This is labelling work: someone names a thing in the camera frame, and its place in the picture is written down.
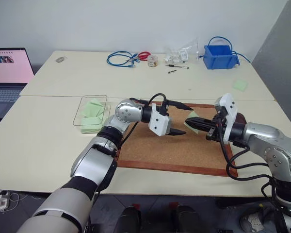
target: white table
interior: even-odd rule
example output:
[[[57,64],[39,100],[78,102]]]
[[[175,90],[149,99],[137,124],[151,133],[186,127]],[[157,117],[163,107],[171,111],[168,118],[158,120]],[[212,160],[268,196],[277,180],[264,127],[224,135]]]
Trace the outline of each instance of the white table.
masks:
[[[111,99],[116,105],[122,99]],[[213,100],[183,100],[211,104]],[[79,97],[22,96],[0,123],[0,189],[52,192],[69,180],[73,161],[94,134],[81,134],[73,126]],[[275,101],[239,100],[239,112],[247,121],[269,124],[291,137],[291,123]],[[232,147],[234,153],[239,148]],[[236,164],[262,162],[252,153]],[[268,173],[266,167],[242,169],[239,176]],[[180,172],[118,168],[103,193],[206,196],[261,196],[258,179],[238,182]]]
[[[150,98],[164,93],[169,99],[216,100],[231,93],[236,100],[274,100],[250,63],[240,57],[233,69],[207,70],[202,59],[191,59],[189,69],[166,67],[164,55],[159,65],[147,62],[135,68],[107,64],[109,52],[55,51],[21,92],[22,96],[83,96]],[[66,59],[57,63],[59,57]],[[242,92],[233,88],[236,80],[248,82]]]

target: gray wall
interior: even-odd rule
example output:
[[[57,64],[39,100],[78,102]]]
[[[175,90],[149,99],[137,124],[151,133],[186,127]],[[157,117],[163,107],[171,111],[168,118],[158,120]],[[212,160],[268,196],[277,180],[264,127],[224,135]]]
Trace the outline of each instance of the gray wall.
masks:
[[[291,0],[252,65],[291,120]]]

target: blue plastic bin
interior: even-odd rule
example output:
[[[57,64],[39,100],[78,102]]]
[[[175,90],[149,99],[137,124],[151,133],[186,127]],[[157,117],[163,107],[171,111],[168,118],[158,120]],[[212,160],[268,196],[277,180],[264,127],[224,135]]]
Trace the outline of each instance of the blue plastic bin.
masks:
[[[229,45],[205,45],[204,63],[207,69],[231,69],[240,64]]]

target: screwdriver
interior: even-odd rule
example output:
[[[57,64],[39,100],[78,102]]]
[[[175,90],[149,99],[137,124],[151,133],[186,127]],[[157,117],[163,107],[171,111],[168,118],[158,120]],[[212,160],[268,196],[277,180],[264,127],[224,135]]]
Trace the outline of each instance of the screwdriver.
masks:
[[[166,65],[168,67],[179,67],[179,68],[184,68],[184,69],[188,69],[189,67],[186,67],[186,66],[175,66],[173,64],[169,64],[169,65]]]

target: plastic bag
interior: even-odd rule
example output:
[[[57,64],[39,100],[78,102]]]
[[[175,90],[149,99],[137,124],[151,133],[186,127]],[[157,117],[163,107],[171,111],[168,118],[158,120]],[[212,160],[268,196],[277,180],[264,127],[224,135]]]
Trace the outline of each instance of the plastic bag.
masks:
[[[195,38],[188,44],[184,45],[178,50],[171,50],[165,48],[165,62],[168,64],[183,64],[189,60],[189,54],[196,56],[196,60],[199,59],[198,40]]]

